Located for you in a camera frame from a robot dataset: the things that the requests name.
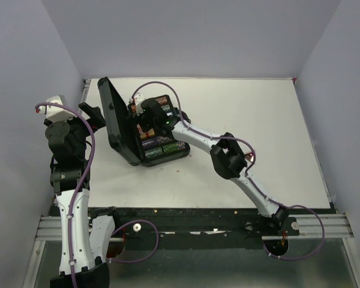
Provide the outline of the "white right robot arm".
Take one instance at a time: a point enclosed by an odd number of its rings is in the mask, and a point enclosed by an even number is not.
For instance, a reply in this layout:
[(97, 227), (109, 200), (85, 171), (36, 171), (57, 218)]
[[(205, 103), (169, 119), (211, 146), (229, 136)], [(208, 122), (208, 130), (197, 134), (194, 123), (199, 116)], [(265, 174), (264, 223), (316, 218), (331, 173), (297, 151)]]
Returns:
[(237, 138), (230, 133), (221, 136), (199, 131), (185, 121), (182, 112), (169, 116), (154, 98), (143, 98), (134, 103), (142, 129), (152, 127), (164, 136), (190, 144), (209, 154), (215, 172), (221, 178), (236, 184), (252, 201), (269, 234), (277, 235), (286, 228), (287, 209), (266, 196), (254, 183), (249, 174), (251, 165), (248, 164)]

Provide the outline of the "red triangular plaque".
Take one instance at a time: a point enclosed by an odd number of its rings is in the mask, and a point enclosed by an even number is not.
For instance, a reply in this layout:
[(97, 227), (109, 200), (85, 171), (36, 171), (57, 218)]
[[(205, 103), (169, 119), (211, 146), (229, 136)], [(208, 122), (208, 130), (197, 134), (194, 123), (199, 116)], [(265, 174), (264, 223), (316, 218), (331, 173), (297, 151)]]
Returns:
[(255, 152), (248, 152), (245, 154), (245, 159), (249, 163), (255, 163), (256, 162), (256, 153)]

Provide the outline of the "blue green poker chip stack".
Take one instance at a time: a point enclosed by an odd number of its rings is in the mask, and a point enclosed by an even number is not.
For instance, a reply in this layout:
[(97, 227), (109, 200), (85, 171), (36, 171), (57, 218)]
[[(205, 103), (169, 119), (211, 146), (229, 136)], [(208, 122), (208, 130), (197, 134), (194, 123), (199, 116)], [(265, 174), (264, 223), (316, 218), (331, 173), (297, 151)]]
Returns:
[(170, 106), (168, 104), (163, 105), (161, 108), (165, 111), (167, 116), (173, 115), (172, 110), (171, 110), (171, 108), (170, 108)]

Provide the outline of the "black poker chip case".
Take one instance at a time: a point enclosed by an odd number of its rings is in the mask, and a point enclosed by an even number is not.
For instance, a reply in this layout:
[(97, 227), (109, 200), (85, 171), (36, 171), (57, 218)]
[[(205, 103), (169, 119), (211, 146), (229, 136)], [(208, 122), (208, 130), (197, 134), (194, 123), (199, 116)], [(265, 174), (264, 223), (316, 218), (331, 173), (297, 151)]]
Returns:
[[(154, 159), (147, 159), (145, 157), (145, 151), (153, 148), (144, 149), (142, 147), (143, 140), (140, 139), (140, 135), (137, 130), (139, 119), (137, 114), (132, 112), (131, 104), (125, 103), (108, 77), (101, 78), (98, 81), (97, 86), (103, 106), (109, 144), (111, 148), (125, 158), (130, 165), (152, 167), (186, 157), (190, 153), (189, 144), (184, 142), (187, 148), (183, 151)], [(179, 112), (179, 110), (173, 106), (171, 100), (169, 100), (168, 105), (170, 106), (173, 114)], [(157, 136), (169, 137), (155, 132), (154, 137)]]

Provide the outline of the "red playing card deck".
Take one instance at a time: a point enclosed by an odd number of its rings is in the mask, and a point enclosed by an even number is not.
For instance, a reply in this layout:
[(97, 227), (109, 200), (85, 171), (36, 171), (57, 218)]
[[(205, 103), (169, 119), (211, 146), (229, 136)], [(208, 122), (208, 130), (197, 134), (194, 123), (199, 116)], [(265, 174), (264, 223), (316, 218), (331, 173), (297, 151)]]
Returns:
[(150, 137), (154, 137), (155, 136), (155, 131), (153, 128), (149, 129), (148, 131), (143, 131), (143, 129), (141, 128), (141, 126), (139, 124), (137, 124), (137, 130), (139, 132), (140, 135), (140, 139), (141, 140), (145, 140), (147, 138)]

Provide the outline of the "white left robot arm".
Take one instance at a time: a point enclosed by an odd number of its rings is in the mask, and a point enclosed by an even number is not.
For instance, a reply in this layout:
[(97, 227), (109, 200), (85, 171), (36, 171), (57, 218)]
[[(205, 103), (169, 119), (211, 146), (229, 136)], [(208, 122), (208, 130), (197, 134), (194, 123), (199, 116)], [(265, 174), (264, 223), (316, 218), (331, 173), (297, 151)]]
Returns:
[(90, 245), (88, 203), (90, 169), (95, 155), (95, 132), (106, 122), (99, 107), (80, 103), (85, 119), (61, 101), (36, 105), (46, 116), (45, 136), (55, 163), (50, 183), (58, 203), (62, 253), (59, 274), (50, 287), (108, 287), (109, 269)]

